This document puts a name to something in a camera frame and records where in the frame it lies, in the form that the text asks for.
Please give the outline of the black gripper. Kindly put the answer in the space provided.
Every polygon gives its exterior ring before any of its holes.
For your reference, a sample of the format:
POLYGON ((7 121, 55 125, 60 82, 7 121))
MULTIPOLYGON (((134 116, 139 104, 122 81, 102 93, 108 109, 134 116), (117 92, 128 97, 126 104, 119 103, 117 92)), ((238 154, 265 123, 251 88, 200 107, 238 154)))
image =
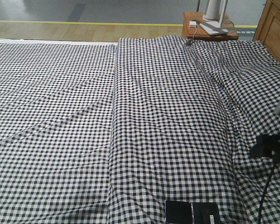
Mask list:
MULTIPOLYGON (((276 114, 280 116, 280 103, 276 107, 276 114)), ((267 157, 273 158, 272 151, 280 146, 279 135, 263 134, 256 137, 256 144, 250 149, 250 158, 267 157)), ((280 163, 280 148, 277 152, 277 162, 280 163)))

